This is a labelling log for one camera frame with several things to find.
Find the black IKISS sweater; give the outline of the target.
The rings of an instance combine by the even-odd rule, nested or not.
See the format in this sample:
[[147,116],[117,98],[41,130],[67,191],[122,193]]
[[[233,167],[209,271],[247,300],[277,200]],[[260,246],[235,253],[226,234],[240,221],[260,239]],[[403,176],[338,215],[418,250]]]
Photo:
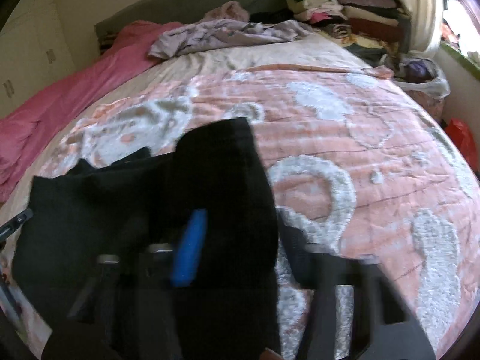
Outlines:
[[179,359],[258,359],[279,350],[275,265],[278,215],[247,121],[186,133],[176,149],[146,149],[96,169],[32,181],[33,217],[12,274],[53,331],[66,321],[98,257],[144,254],[179,242],[192,213],[207,212],[193,281],[171,294]]

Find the white plastic bag with clothes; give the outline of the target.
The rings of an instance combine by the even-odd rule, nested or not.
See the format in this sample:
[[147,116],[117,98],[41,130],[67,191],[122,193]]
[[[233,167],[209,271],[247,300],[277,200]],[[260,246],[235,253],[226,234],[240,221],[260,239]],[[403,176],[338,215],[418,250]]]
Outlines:
[[442,99],[450,94],[443,70],[432,59],[416,55],[383,55],[380,64],[394,72],[393,80],[404,92],[422,92]]

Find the stack of folded clothes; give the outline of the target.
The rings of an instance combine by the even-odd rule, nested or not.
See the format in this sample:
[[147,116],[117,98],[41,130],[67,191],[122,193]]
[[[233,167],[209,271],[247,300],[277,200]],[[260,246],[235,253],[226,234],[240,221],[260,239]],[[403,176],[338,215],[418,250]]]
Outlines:
[[281,0],[276,10],[251,12],[253,23],[296,20],[372,66],[408,50],[411,19],[400,0]]

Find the pink quilt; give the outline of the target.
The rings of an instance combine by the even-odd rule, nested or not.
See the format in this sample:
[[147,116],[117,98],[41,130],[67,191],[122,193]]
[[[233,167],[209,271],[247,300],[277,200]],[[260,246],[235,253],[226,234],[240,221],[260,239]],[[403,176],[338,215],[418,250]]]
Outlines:
[[44,88],[1,119],[1,202],[8,200],[26,170],[68,123],[155,66],[157,60],[148,56],[151,46],[161,34],[179,27],[179,22],[145,20],[125,26],[96,63]]

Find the pink floral bedspread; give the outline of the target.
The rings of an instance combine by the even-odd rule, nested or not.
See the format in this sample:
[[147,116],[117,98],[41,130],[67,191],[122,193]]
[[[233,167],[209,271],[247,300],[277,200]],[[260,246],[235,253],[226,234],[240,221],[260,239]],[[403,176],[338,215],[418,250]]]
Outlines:
[[85,158],[102,167],[143,146],[246,117],[286,218],[349,258],[377,255],[438,356],[479,303],[479,182],[431,116],[374,69],[313,34],[160,63],[85,108],[1,209],[24,209],[34,176]]

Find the white wardrobe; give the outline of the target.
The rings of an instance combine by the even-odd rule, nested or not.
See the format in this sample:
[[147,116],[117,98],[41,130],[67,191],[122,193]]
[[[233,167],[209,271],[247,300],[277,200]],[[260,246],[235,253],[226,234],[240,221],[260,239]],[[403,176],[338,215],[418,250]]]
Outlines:
[[1,30],[1,117],[75,72],[54,0],[20,0]]

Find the red plastic bag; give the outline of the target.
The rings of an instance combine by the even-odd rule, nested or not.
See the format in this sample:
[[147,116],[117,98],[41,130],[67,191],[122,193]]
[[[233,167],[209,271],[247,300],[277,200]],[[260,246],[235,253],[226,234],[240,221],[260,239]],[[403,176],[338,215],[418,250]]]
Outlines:
[[479,153],[477,145],[466,122],[451,118],[445,132],[474,172],[479,172]]

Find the lilac crumpled garment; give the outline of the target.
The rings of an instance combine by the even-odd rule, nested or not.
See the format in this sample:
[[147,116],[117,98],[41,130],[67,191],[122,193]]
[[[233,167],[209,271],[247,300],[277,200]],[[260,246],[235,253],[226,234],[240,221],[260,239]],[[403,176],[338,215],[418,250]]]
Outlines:
[[312,33],[309,25],[295,19],[277,24],[211,19],[160,34],[151,45],[148,55],[167,60],[209,50],[292,42]]

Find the cream curtain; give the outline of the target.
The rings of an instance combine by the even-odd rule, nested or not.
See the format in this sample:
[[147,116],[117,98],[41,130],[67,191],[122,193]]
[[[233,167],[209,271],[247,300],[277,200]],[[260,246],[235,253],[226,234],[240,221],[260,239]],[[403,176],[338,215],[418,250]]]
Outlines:
[[408,50],[432,59],[440,46],[443,0],[400,0],[410,18]]

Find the dark green headboard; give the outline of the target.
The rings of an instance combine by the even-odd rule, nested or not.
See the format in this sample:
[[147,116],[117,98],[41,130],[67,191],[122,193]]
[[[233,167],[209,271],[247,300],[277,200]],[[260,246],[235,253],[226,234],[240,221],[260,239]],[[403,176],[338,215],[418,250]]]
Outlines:
[[113,36],[136,20],[157,24],[194,23],[223,4],[236,1],[249,14],[275,12],[287,7],[287,0],[140,0],[95,24],[98,46],[103,53],[113,44]]

